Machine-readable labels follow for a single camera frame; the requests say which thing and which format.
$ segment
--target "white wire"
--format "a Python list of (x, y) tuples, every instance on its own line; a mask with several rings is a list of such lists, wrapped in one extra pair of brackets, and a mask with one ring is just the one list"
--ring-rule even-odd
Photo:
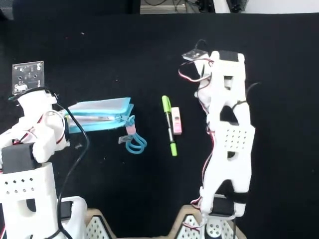
[(64, 117), (62, 116), (62, 114), (61, 114), (60, 112), (55, 111), (55, 110), (50, 110), (50, 111), (45, 112), (45, 113), (43, 114), (43, 117), (45, 117), (48, 113), (54, 113), (54, 114), (58, 115), (58, 116), (61, 118), (61, 120), (62, 120), (62, 123), (63, 123), (63, 131), (62, 131), (61, 136), (58, 138), (58, 141), (60, 141), (60, 140), (63, 138), (64, 133), (65, 133), (65, 121), (64, 121)]

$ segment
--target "circuit board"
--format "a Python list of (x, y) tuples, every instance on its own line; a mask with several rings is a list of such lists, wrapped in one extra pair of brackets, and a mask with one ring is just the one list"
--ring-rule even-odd
[(44, 62), (27, 62), (12, 65), (12, 94), (44, 86)]

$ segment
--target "blue zipper pouch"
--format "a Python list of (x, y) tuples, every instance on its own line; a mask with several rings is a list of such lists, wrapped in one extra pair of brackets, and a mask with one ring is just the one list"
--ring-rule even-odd
[[(126, 127), (128, 135), (119, 138), (119, 143), (125, 142), (126, 149), (133, 154), (140, 154), (147, 142), (136, 133), (135, 116), (130, 116), (133, 104), (131, 98), (117, 98), (102, 101), (79, 102), (69, 107), (74, 117), (85, 131), (98, 131)], [(67, 112), (69, 132), (81, 132)]]

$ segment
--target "pink eraser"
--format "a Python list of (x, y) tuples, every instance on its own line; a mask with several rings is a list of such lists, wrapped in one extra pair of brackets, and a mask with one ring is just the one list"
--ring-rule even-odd
[(172, 107), (171, 108), (171, 118), (172, 118), (172, 122), (173, 122), (174, 134), (181, 134), (182, 130), (181, 130), (179, 107)]

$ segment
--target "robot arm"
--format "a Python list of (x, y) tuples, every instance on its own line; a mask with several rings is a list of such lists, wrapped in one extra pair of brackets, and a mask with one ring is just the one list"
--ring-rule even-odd
[(34, 91), (18, 99), (24, 116), (11, 129), (0, 135), (0, 150), (20, 143), (34, 143), (32, 154), (38, 163), (45, 163), (55, 151), (69, 146), (65, 139), (63, 115), (52, 109), (57, 103), (51, 94)]
[[(45, 90), (21, 95), (18, 101), (24, 116), (0, 135), (0, 203), (8, 238), (43, 239), (59, 229), (53, 167), (47, 161), (69, 146), (67, 126), (63, 115), (52, 109), (56, 98)], [(27, 207), (28, 199), (34, 200), (36, 212)], [(82, 239), (85, 200), (70, 197), (62, 202), (71, 205), (70, 217), (62, 221), (64, 228), (72, 238)], [(54, 238), (65, 236), (60, 232)]]
[[(225, 180), (231, 180), (232, 195), (242, 196), (248, 192), (251, 177), (251, 149), (255, 129), (250, 124), (249, 106), (245, 95), (245, 58), (243, 54), (227, 51), (207, 52), (194, 49), (183, 55), (191, 60), (201, 76), (211, 76), (200, 81), (195, 96), (207, 114), (209, 134), (213, 134), (214, 146), (211, 158), (204, 171), (200, 188), (200, 210), (205, 220), (209, 216), (223, 220), (241, 217), (245, 211), (245, 200), (232, 198), (232, 212), (214, 210), (214, 199), (229, 200), (228, 195), (216, 192)], [(225, 106), (230, 107), (238, 123), (220, 120)]]

